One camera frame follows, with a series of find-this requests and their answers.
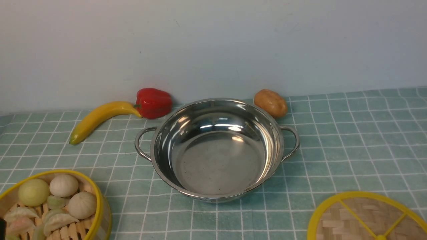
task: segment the yellow banana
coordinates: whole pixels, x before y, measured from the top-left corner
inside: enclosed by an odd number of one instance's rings
[[[129,102],[106,103],[95,108],[74,128],[71,132],[70,144],[79,144],[101,123],[109,118],[123,114],[134,114],[137,117],[142,117],[133,104]]]

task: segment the toy vegetable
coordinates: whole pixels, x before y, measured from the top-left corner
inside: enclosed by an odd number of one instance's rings
[[[273,118],[280,118],[288,113],[285,99],[272,90],[263,89],[254,97],[254,104],[264,109]]]
[[[159,118],[172,110],[172,98],[165,91],[155,88],[143,88],[136,94],[135,108],[144,118]]]
[[[141,117],[139,112],[129,102],[109,102],[95,108],[74,128],[70,136],[70,144],[83,141],[89,134],[107,119],[122,114],[134,114]]]

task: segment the yellow steamer rim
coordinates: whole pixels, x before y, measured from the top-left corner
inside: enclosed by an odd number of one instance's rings
[[[385,218],[369,216],[362,213],[362,210],[359,210],[359,213],[357,208],[352,208],[349,203],[360,204],[363,210],[377,211],[381,217]],[[307,229],[307,240],[337,239],[427,239],[427,223],[403,204],[388,197],[368,192],[344,192],[322,202],[314,211]]]
[[[19,187],[26,181],[30,179],[42,179],[47,180],[48,183],[50,180],[53,179],[54,176],[60,175],[60,174],[69,174],[77,178],[79,181],[79,189],[81,188],[82,184],[89,183],[91,186],[91,189],[93,190],[93,194],[97,198],[97,209],[95,212],[95,215],[92,218],[92,224],[86,233],[86,236],[83,238],[83,240],[107,240],[110,237],[111,228],[112,228],[112,220],[111,220],[111,210],[108,205],[107,200],[104,198],[104,196],[101,193],[101,190],[97,186],[97,184],[92,181],[92,179],[88,178],[86,175],[79,173],[77,171],[73,170],[51,170],[42,172],[39,174],[36,174],[34,176],[28,177],[19,183],[13,185],[11,188],[6,190],[3,194],[0,195],[0,216],[4,216],[10,208],[12,208],[14,205],[18,203],[18,189]]]

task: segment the checkered tablecloth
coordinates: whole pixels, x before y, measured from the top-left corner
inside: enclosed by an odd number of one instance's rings
[[[114,117],[69,145],[88,111],[0,117],[0,189],[46,170],[80,171],[107,197],[117,240],[302,240],[316,206],[348,190],[383,194],[427,218],[427,88],[287,101],[290,112],[278,122],[298,130],[300,150],[256,192],[234,202],[193,201],[137,156],[136,133],[164,119]],[[145,151],[151,136],[143,137]],[[293,136],[285,133],[285,144],[289,151]]]

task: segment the bamboo steamer lid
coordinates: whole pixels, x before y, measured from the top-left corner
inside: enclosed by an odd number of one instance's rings
[[[427,240],[427,223],[385,196],[346,192],[325,200],[313,213],[308,240]]]

